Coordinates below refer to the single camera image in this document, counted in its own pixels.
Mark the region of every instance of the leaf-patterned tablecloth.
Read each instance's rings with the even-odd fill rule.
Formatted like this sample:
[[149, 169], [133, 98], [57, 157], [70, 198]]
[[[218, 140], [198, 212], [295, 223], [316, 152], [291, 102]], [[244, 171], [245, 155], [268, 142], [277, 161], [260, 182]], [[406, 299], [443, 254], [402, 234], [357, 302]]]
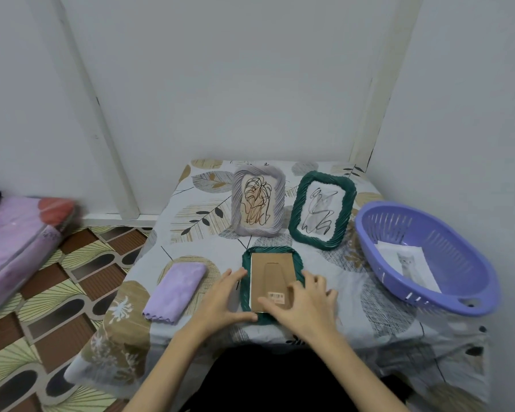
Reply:
[[[284, 229], [268, 237], [241, 237], [231, 228], [231, 184], [240, 164], [274, 165], [286, 174]], [[357, 196], [340, 247], [322, 251], [292, 240], [288, 221], [302, 176], [311, 170], [348, 176]], [[338, 329], [378, 374], [396, 374], [442, 411], [478, 411], [488, 400], [488, 339], [480, 320], [418, 310], [393, 297], [371, 272], [358, 244], [354, 217], [367, 202], [382, 199], [358, 168], [339, 162], [193, 160], [185, 166], [168, 206], [160, 215], [136, 265], [103, 319], [103, 325], [65, 373], [119, 398], [131, 397], [157, 363], [174, 333], [198, 307], [205, 292], [254, 245], [289, 245], [304, 267], [327, 278], [339, 291]], [[142, 310], [175, 262], [208, 267], [177, 325], [144, 319]], [[233, 293], [232, 309], [240, 309]], [[198, 388], [213, 360], [244, 342], [293, 349], [304, 343], [281, 326], [234, 326], [201, 348], [182, 384], [180, 405]]]

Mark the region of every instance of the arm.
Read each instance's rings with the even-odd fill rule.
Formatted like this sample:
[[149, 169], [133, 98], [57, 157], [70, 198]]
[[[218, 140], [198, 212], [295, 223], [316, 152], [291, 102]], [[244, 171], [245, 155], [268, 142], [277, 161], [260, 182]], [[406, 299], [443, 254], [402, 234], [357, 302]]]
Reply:
[[264, 309], [307, 342], [324, 361], [360, 412], [408, 412], [405, 405], [371, 372], [336, 329], [337, 291], [326, 291], [326, 279], [303, 271], [305, 288], [291, 284], [294, 305], [284, 310], [267, 298]]
[[199, 346], [220, 329], [241, 321], [257, 321], [253, 312], [230, 312], [229, 294], [247, 271], [227, 270], [199, 305], [189, 322], [172, 338], [166, 351], [139, 390], [124, 408], [124, 412], [166, 412], [170, 409], [179, 384]]

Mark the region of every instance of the person's left hand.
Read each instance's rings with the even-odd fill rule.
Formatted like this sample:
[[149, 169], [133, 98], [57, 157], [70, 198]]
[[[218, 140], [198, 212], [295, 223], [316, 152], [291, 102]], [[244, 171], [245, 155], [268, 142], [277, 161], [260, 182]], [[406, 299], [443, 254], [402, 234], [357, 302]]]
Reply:
[[236, 322], [257, 321], [258, 315], [255, 312], [231, 312], [227, 308], [229, 294], [234, 285], [246, 274], [247, 270], [240, 268], [234, 273], [228, 269], [221, 275], [221, 278], [206, 292], [197, 311], [185, 327], [191, 328], [202, 339], [206, 339], [220, 329]]

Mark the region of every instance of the floor mat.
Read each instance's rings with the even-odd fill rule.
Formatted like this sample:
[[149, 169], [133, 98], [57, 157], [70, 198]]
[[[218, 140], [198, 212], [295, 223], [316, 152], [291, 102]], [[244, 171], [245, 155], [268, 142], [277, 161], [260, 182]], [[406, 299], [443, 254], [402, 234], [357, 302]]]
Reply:
[[120, 412], [63, 373], [103, 321], [151, 228], [75, 231], [0, 311], [0, 412]]

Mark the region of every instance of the white wall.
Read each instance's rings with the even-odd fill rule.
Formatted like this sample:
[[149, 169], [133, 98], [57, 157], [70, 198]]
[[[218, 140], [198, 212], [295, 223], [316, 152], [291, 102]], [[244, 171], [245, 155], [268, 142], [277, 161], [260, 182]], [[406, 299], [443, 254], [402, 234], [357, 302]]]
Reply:
[[189, 159], [347, 160], [399, 0], [62, 0], [143, 214]]
[[25, 0], [0, 0], [0, 190], [117, 212]]
[[367, 172], [494, 264], [495, 411], [515, 411], [515, 0], [425, 0]]

